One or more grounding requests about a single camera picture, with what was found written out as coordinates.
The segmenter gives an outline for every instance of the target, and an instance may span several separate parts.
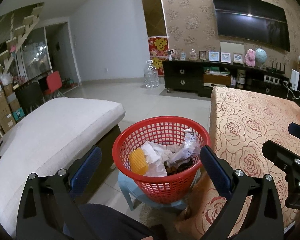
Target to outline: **red plastic basket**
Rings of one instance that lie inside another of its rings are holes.
[[[200,146],[211,146],[210,137],[204,127],[195,121],[179,116],[159,116],[135,123],[124,130],[115,140],[112,157],[115,165],[126,176],[132,178],[138,187],[157,203],[172,203],[183,198],[201,167],[200,157],[194,158],[194,165],[178,174],[166,177],[146,177],[130,170],[129,154],[146,141],[160,144],[182,144],[184,130],[196,133]]]

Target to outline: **tv screen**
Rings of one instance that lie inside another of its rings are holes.
[[[284,9],[261,0],[213,0],[218,35],[244,38],[290,51]]]

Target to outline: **person's leg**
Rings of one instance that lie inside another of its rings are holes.
[[[79,209],[100,240],[141,240],[148,236],[161,240],[145,225],[110,207],[85,204],[79,206]],[[71,236],[66,225],[63,233]]]

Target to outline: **basket rim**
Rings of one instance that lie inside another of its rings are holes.
[[[175,180],[179,180],[181,178],[187,177],[190,174],[195,174],[195,172],[202,167],[202,163],[201,161],[198,161],[195,165],[193,165],[191,168],[182,171],[180,173],[174,174],[174,175],[170,175],[170,176],[165,176],[165,177],[148,177],[148,176],[142,176],[142,175],[138,175],[132,171],[129,171],[121,162],[121,159],[119,157],[119,154],[117,154],[117,149],[119,149],[119,145],[122,144],[122,142],[126,139],[126,137],[128,135],[130,135],[132,132],[134,132],[137,127],[139,128],[140,125],[142,123],[146,123],[148,121],[151,122],[170,122],[168,120],[162,120],[162,119],[178,119],[178,120],[182,120],[182,122],[185,122],[186,125],[191,126],[193,128],[195,128],[195,130],[197,132],[200,131],[200,134],[204,135],[207,139],[206,145],[208,145],[209,147],[211,147],[211,140],[210,140],[210,136],[209,133],[207,132],[207,130],[199,123],[197,123],[196,121],[193,121],[191,119],[185,118],[185,117],[181,117],[181,116],[173,116],[173,115],[164,115],[164,116],[157,116],[157,117],[151,117],[148,119],[144,119],[142,121],[136,122],[135,124],[131,125],[130,127],[128,127],[127,129],[125,129],[115,140],[113,147],[112,147],[112,158],[114,160],[114,164],[117,166],[117,168],[119,169],[119,171],[121,171],[124,175],[128,176],[129,178],[133,179],[133,180],[137,180],[138,182],[144,182],[144,183],[155,183],[155,184],[161,184],[161,183],[169,183],[171,181],[175,181]]]

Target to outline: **teal box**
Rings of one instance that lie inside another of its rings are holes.
[[[22,117],[25,116],[25,113],[23,112],[23,109],[20,107],[17,111],[12,113],[14,120],[18,121]]]

